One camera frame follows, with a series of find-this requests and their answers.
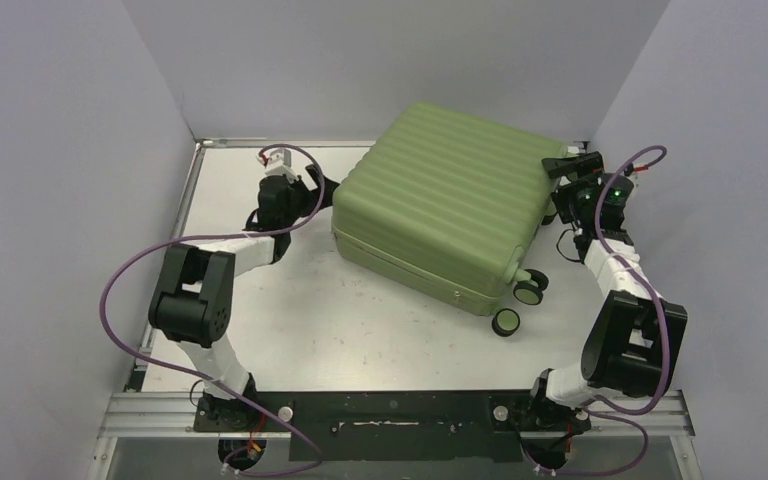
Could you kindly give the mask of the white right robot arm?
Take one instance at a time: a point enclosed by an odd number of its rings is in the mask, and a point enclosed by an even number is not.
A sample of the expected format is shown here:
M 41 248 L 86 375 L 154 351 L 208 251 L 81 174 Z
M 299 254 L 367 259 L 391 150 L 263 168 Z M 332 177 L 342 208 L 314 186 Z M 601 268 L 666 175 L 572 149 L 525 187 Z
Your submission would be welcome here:
M 688 313 L 652 286 L 624 227 L 642 170 L 639 157 L 634 154 L 613 173 L 598 152 L 542 161 L 558 183 L 551 199 L 559 218 L 572 226 L 579 261 L 604 300 L 578 363 L 546 370 L 536 384 L 540 391 L 527 398 L 527 417 L 538 427 L 553 426 L 566 408 L 594 402 L 643 415 L 668 390 Z

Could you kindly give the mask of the green suitcase with blue lining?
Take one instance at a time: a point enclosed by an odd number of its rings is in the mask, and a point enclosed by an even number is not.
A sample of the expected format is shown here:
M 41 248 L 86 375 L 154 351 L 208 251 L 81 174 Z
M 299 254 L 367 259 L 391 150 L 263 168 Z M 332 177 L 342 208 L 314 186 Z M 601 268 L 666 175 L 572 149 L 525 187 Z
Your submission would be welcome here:
M 494 314 L 551 216 L 555 184 L 541 160 L 567 153 L 559 140 L 415 103 L 336 190 L 337 251 L 461 310 Z

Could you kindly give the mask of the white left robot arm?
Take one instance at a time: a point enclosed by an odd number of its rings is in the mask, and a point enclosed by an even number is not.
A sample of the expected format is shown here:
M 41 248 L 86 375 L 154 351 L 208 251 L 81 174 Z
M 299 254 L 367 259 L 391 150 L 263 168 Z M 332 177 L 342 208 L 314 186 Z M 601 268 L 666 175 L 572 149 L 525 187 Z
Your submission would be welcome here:
M 257 208 L 239 239 L 166 249 L 148 309 L 150 325 L 176 343 L 195 369 L 207 376 L 207 394 L 221 399 L 220 417 L 236 430 L 258 419 L 252 374 L 235 353 L 227 330 L 235 278 L 283 258 L 291 244 L 289 228 L 318 208 L 329 208 L 340 184 L 305 168 L 316 187 L 287 173 L 259 182 Z

